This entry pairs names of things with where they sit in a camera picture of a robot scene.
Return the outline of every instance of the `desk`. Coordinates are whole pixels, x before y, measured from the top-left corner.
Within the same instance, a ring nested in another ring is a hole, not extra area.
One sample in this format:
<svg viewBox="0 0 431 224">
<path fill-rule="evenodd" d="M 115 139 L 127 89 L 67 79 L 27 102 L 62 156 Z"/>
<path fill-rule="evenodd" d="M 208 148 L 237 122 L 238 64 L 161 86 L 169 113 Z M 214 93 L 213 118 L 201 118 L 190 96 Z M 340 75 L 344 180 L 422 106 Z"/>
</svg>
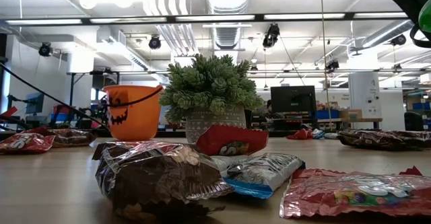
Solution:
<svg viewBox="0 0 431 224">
<path fill-rule="evenodd" d="M 187 142 L 185 138 L 164 140 Z M 98 161 L 91 160 L 93 152 L 90 147 L 77 147 L 52 149 L 41 155 L 0 155 L 0 223 L 130 223 L 113 215 L 112 205 L 100 193 L 94 177 Z M 268 146 L 256 154 L 271 152 L 296 155 L 308 168 L 392 174 L 415 165 L 425 176 L 431 176 L 431 152 L 427 151 L 371 151 L 344 146 L 336 140 L 276 138 L 269 139 Z M 286 185 L 269 200 L 236 194 L 206 200 L 204 203 L 211 207 L 224 205 L 226 209 L 186 224 L 407 223 L 405 219 L 390 217 L 379 221 L 368 213 L 341 220 L 280 219 L 279 204 Z"/>
<path fill-rule="evenodd" d="M 378 130 L 379 126 L 378 123 L 382 122 L 382 118 L 361 118 L 361 119 L 345 119 L 345 118 L 334 118 L 331 119 L 331 122 L 335 123 L 335 130 L 340 130 L 341 126 L 343 124 L 348 123 L 355 123 L 355 122 L 372 122 L 373 123 L 373 129 Z M 329 123 L 329 119 L 319 119 L 317 120 L 317 123 Z"/>
</svg>

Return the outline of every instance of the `succulent plant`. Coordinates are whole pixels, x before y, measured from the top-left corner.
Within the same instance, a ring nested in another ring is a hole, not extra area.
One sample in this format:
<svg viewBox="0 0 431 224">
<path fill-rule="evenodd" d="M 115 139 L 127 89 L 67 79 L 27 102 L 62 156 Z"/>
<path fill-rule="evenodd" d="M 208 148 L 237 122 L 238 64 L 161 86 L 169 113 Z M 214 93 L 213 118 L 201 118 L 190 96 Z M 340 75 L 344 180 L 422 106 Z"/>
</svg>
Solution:
<svg viewBox="0 0 431 224">
<path fill-rule="evenodd" d="M 194 108 L 208 108 L 214 114 L 223 114 L 233 106 L 255 110 L 263 105 L 256 94 L 256 84 L 247 79 L 250 63 L 234 65 L 233 58 L 205 58 L 196 54 L 193 64 L 181 67 L 178 63 L 168 66 L 170 85 L 160 96 L 159 103 L 170 106 L 166 119 L 179 122 Z"/>
</svg>

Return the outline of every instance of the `red candy bag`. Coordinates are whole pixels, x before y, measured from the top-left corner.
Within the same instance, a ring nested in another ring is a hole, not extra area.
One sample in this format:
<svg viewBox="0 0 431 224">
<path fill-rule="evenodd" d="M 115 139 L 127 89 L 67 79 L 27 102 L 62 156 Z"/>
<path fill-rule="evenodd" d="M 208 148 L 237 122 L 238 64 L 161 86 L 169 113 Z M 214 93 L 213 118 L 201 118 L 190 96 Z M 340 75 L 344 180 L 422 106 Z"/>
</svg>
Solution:
<svg viewBox="0 0 431 224">
<path fill-rule="evenodd" d="M 197 140 L 197 146 L 208 156 L 250 155 L 264 149 L 268 132 L 234 126 L 213 125 Z"/>
<path fill-rule="evenodd" d="M 38 133 L 18 133 L 0 143 L 0 153 L 44 153 L 53 146 L 55 136 Z"/>
<path fill-rule="evenodd" d="M 431 177 L 303 170 L 293 178 L 280 206 L 280 217 L 286 219 L 352 211 L 431 215 Z"/>
</svg>

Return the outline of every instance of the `fluorescent light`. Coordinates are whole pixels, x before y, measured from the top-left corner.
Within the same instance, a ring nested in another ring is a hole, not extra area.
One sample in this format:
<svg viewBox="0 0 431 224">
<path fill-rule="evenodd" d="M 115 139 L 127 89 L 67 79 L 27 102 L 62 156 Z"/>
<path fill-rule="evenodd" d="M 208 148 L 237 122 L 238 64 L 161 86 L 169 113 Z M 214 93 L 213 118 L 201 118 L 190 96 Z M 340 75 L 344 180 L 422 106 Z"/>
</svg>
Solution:
<svg viewBox="0 0 431 224">
<path fill-rule="evenodd" d="M 251 24 L 207 24 L 202 28 L 250 28 Z"/>
<path fill-rule="evenodd" d="M 7 20 L 6 23 L 12 26 L 82 24 L 80 19 Z"/>
<path fill-rule="evenodd" d="M 344 13 L 324 13 L 325 19 L 341 19 L 344 17 Z M 273 14 L 264 15 L 264 20 L 306 20 L 306 19 L 322 19 L 321 13 L 310 13 L 310 14 Z"/>
<path fill-rule="evenodd" d="M 196 22 L 196 21 L 253 21 L 254 15 L 196 15 L 196 16 L 178 16 L 178 22 Z"/>
<path fill-rule="evenodd" d="M 396 17 L 407 18 L 404 12 L 376 12 L 376 13 L 356 13 L 354 18 L 374 18 L 374 17 Z"/>
<path fill-rule="evenodd" d="M 121 24 L 121 23 L 141 23 L 141 22 L 166 22 L 166 17 L 143 17 L 143 18 L 100 18 L 90 19 L 95 24 Z"/>
</svg>

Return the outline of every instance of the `computer monitor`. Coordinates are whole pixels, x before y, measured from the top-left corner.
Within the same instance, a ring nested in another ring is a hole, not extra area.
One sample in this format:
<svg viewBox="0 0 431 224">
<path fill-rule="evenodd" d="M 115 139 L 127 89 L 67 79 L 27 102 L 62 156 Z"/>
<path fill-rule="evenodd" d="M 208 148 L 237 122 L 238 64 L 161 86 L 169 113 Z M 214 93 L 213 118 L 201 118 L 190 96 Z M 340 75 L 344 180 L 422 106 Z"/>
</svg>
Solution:
<svg viewBox="0 0 431 224">
<path fill-rule="evenodd" d="M 272 112 L 315 112 L 314 86 L 271 87 Z"/>
<path fill-rule="evenodd" d="M 43 99 L 44 94 L 42 93 L 28 94 L 26 100 L 31 101 L 31 103 L 26 105 L 26 114 L 41 113 L 43 111 Z"/>
</svg>

